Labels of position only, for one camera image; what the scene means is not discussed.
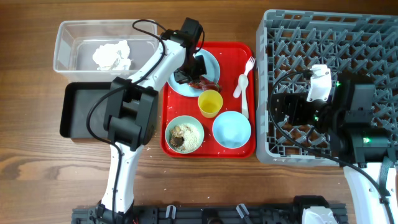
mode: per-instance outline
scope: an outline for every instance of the perforated basket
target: perforated basket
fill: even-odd
[[[349,71],[371,77],[376,84],[372,125],[392,133],[398,129],[398,17],[329,12],[268,10],[256,32],[259,102],[256,111],[257,158],[266,164],[337,165],[293,146],[271,125],[267,111],[269,89],[278,77],[322,63],[331,68],[334,93],[337,74]],[[299,75],[283,81],[275,93],[300,93],[309,89]],[[279,123],[296,141],[331,155],[327,136],[316,131],[307,142],[311,126]]]

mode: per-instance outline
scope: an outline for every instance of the fork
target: fork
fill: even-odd
[[[254,67],[254,63],[256,62],[256,59],[254,58],[254,57],[250,57],[249,58],[249,60],[248,60],[248,62],[246,62],[246,68],[245,68],[245,70],[244,70],[244,75],[248,75],[248,73],[250,72],[250,70],[252,70],[253,69],[253,67]],[[241,89],[241,87],[238,85],[236,88],[235,88],[235,91],[234,91],[234,97],[235,98],[238,98],[240,95],[241,95],[241,92],[242,92],[242,89]]]

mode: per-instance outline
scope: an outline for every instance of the wooden surface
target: wooden surface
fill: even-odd
[[[59,135],[68,82],[52,64],[62,21],[149,18],[178,29],[192,17],[204,26],[206,40],[244,42],[255,50],[256,29],[267,9],[398,13],[395,0],[87,1],[0,0],[8,3],[0,5],[0,223],[69,223],[73,208],[94,205],[105,191],[109,146]],[[141,155],[136,205],[258,205],[323,195],[346,203],[355,223],[348,184],[338,167],[270,166],[255,155],[172,159],[159,141],[157,132]]]

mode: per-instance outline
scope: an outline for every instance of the red placemat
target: red placemat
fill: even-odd
[[[241,97],[234,98],[233,92],[238,85],[239,75],[244,72],[246,62],[252,56],[250,48],[238,42],[205,42],[203,48],[212,53],[220,65],[221,75],[218,84],[223,87],[221,92],[223,107],[218,115],[225,111],[238,111],[241,113],[242,99]],[[246,96],[251,125],[251,137],[248,143],[238,149],[228,149],[218,144],[211,131],[216,118],[209,119],[202,116],[198,107],[197,97],[179,95],[169,85],[165,85],[162,108],[162,136],[160,139],[163,151],[172,157],[187,158],[243,159],[250,156],[256,148],[256,115],[254,111],[254,77],[252,71],[249,72],[248,78],[249,86],[246,90]],[[174,152],[169,148],[165,139],[165,129],[168,123],[181,115],[193,116],[201,122],[205,130],[205,139],[201,147],[189,154]]]

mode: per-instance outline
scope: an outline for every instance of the spoon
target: spoon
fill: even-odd
[[[239,76],[238,85],[242,89],[242,114],[249,119],[248,100],[246,99],[246,88],[249,85],[248,77],[244,74]]]

